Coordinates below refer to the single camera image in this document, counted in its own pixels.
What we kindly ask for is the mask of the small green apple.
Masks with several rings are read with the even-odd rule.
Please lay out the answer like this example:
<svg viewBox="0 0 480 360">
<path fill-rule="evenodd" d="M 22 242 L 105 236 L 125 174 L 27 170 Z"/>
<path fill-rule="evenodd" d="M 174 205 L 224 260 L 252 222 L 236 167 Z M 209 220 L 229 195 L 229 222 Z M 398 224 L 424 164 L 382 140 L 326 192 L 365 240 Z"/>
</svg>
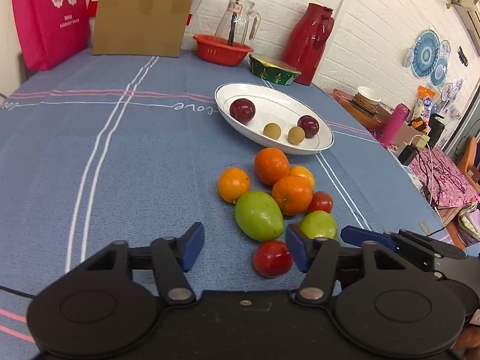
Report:
<svg viewBox="0 0 480 360">
<path fill-rule="evenodd" d="M 317 237 L 336 239 L 338 235 L 335 219 L 325 211 L 313 211 L 307 214 L 302 219 L 299 228 L 310 239 Z"/>
</svg>

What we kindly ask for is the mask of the red tomato fruit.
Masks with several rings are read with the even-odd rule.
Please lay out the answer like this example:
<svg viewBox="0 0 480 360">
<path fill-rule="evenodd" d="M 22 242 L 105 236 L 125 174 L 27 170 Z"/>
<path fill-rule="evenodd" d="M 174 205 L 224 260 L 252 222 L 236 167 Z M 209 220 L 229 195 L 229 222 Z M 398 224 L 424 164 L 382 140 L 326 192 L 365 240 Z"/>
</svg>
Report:
<svg viewBox="0 0 480 360">
<path fill-rule="evenodd" d="M 266 278 L 285 275 L 293 266 L 293 258 L 283 241 L 266 241 L 253 254 L 253 266 Z"/>
</svg>

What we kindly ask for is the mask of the red yellow nectarine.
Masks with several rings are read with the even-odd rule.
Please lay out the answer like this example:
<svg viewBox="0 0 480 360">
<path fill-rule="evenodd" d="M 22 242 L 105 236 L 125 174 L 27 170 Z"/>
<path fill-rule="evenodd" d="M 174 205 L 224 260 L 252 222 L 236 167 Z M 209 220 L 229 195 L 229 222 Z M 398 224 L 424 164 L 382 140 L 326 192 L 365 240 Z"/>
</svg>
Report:
<svg viewBox="0 0 480 360">
<path fill-rule="evenodd" d="M 317 191 L 312 194 L 312 200 L 306 210 L 307 213 L 312 213 L 314 211 L 324 211 L 326 213 L 331 213 L 334 206 L 332 197 L 323 191 Z"/>
</svg>

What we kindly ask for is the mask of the large orange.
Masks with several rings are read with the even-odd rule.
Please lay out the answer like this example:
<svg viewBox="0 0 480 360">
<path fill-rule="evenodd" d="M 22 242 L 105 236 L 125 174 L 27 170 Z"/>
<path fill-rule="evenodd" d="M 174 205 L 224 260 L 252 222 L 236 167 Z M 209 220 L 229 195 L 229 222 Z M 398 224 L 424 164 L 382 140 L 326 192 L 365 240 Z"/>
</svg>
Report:
<svg viewBox="0 0 480 360">
<path fill-rule="evenodd" d="M 297 175 L 287 175 L 272 186 L 272 197 L 286 216 L 304 213 L 312 201 L 310 182 Z"/>
</svg>

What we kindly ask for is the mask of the large green apple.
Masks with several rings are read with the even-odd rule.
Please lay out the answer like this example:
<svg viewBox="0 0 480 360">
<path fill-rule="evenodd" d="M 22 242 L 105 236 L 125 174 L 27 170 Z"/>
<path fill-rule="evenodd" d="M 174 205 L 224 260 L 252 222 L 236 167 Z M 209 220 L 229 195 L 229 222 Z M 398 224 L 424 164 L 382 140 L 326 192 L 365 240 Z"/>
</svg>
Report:
<svg viewBox="0 0 480 360">
<path fill-rule="evenodd" d="M 239 228 L 258 242 L 278 239 L 284 233 L 280 207 L 269 194 L 262 191 L 242 194 L 235 204 L 234 218 Z"/>
</svg>

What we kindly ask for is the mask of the brown longan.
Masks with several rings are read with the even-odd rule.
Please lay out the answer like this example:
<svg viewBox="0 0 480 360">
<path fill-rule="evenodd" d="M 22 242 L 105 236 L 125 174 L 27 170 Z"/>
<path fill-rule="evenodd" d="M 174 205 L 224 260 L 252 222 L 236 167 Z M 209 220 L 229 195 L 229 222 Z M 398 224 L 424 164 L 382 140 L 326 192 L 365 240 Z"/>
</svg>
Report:
<svg viewBox="0 0 480 360">
<path fill-rule="evenodd" d="M 273 140 L 277 140 L 281 136 L 281 127 L 275 123 L 269 123 L 264 126 L 263 134 Z"/>
<path fill-rule="evenodd" d="M 305 137 L 304 130 L 299 126 L 295 126 L 289 130 L 287 138 L 290 144 L 299 145 L 304 141 Z"/>
</svg>

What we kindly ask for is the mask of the small dark red plum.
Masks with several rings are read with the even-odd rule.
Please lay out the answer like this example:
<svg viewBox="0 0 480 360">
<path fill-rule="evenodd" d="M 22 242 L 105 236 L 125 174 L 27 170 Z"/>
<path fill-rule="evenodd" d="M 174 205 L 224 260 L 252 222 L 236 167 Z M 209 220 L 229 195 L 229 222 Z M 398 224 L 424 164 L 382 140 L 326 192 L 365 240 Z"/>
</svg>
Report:
<svg viewBox="0 0 480 360">
<path fill-rule="evenodd" d="M 298 119 L 297 126 L 300 127 L 307 139 L 311 139 L 318 134 L 320 125 L 318 121 L 310 115 L 303 115 Z"/>
</svg>

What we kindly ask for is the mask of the brown longan front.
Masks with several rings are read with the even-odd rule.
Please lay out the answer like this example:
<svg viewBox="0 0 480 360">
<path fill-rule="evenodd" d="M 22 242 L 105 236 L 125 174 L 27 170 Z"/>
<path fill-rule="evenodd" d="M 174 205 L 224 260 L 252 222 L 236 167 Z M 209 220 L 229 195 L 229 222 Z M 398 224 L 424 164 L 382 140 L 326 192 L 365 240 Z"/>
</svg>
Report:
<svg viewBox="0 0 480 360">
<path fill-rule="evenodd" d="M 281 127 L 275 123 L 269 123 L 264 126 L 263 134 L 273 140 L 277 140 L 281 136 Z"/>
</svg>

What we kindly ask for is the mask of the large dark red plum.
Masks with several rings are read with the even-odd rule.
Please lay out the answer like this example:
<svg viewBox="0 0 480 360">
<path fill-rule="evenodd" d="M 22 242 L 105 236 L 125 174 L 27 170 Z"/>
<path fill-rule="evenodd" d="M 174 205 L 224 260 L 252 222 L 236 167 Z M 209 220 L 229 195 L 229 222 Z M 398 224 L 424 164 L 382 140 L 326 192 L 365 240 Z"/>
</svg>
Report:
<svg viewBox="0 0 480 360">
<path fill-rule="evenodd" d="M 246 124 L 256 115 L 255 104 L 246 98 L 239 98 L 232 102 L 229 107 L 229 114 L 238 122 Z"/>
</svg>

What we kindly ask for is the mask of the yellow orange right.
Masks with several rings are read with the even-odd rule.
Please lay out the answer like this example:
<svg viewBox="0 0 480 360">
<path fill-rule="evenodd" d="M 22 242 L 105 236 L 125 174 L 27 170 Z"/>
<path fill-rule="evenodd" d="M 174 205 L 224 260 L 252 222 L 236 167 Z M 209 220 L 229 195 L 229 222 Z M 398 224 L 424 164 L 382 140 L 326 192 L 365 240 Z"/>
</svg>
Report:
<svg viewBox="0 0 480 360">
<path fill-rule="evenodd" d="M 306 166 L 301 166 L 301 165 L 292 166 L 289 170 L 289 174 L 291 176 L 299 176 L 304 180 L 307 180 L 310 183 L 311 189 L 315 189 L 315 183 L 316 183 L 315 177 L 312 174 L 312 172 L 310 172 L 306 168 Z"/>
</svg>

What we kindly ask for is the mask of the blue striped tablecloth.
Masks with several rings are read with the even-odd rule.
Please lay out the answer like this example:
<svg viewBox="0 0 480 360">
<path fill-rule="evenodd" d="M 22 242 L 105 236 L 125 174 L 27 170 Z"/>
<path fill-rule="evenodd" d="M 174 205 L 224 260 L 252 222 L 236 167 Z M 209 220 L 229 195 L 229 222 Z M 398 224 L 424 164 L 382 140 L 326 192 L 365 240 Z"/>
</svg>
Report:
<svg viewBox="0 0 480 360">
<path fill-rule="evenodd" d="M 1 287 L 36 295 L 86 258 L 116 240 L 148 246 L 161 236 L 180 236 L 202 222 L 206 242 L 188 281 L 203 290 L 295 289 L 303 274 L 294 267 L 273 280 L 253 269 L 256 242 L 233 218 L 216 189 L 228 167 L 249 173 L 252 189 L 268 190 L 255 176 L 261 147 L 234 130 L 216 106 L 214 92 L 229 83 L 272 86 L 315 110 L 334 134 L 329 150 L 289 156 L 306 166 L 316 186 L 334 200 L 337 225 L 383 232 L 432 231 L 439 218 L 406 172 L 374 137 L 315 86 L 269 85 L 247 67 L 220 67 L 196 55 L 179 58 L 97 56 L 89 51 L 38 73 L 1 106 Z M 83 226 L 96 166 L 107 144 L 94 192 L 86 244 Z M 73 238 L 70 228 L 80 182 L 90 155 Z M 214 317 L 219 330 L 173 329 L 167 348 L 180 359 L 214 359 L 194 336 L 213 340 L 220 359 L 312 359 L 292 333 L 273 339 L 259 323 L 235 328 Z"/>
</svg>

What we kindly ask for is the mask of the green instant noodle bowl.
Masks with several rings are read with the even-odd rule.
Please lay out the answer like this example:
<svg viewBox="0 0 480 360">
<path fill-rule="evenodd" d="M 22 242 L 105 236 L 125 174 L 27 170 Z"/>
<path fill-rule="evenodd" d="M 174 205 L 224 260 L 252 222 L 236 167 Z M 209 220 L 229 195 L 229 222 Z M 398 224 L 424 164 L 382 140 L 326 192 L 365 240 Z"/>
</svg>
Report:
<svg viewBox="0 0 480 360">
<path fill-rule="evenodd" d="M 301 72 L 279 59 L 266 55 L 249 55 L 250 72 L 260 79 L 267 80 L 280 86 L 288 86 Z"/>
</svg>

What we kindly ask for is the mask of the red thermos jug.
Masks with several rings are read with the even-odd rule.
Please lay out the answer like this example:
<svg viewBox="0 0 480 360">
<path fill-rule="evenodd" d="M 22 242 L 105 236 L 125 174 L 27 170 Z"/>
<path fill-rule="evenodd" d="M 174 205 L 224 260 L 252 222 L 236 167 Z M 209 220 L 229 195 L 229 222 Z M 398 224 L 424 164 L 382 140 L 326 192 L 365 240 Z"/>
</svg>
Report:
<svg viewBox="0 0 480 360">
<path fill-rule="evenodd" d="M 332 8 L 310 3 L 287 39 L 281 61 L 300 72 L 295 82 L 301 85 L 312 83 L 335 25 L 332 14 Z"/>
</svg>

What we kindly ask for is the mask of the red plastic basket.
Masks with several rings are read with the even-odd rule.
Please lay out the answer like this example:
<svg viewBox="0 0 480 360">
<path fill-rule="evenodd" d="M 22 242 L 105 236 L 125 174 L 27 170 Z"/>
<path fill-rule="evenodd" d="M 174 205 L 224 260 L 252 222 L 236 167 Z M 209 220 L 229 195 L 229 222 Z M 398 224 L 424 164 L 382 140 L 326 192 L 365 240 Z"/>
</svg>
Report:
<svg viewBox="0 0 480 360">
<path fill-rule="evenodd" d="M 197 41 L 197 55 L 201 59 L 227 67 L 238 66 L 254 51 L 251 46 L 237 42 L 229 46 L 226 39 L 213 35 L 195 34 L 193 39 Z"/>
</svg>

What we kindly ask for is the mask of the blue wall plates decoration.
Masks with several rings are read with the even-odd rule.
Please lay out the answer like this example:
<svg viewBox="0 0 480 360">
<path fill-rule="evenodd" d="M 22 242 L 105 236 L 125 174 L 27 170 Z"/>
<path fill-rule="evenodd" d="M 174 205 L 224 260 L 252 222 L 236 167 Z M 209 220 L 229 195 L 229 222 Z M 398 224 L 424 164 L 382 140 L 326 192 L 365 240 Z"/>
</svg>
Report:
<svg viewBox="0 0 480 360">
<path fill-rule="evenodd" d="M 441 38 L 433 29 L 420 33 L 408 49 L 403 66 L 415 77 L 428 79 L 433 87 L 442 86 L 448 75 L 448 59 L 452 52 L 448 39 Z"/>
</svg>

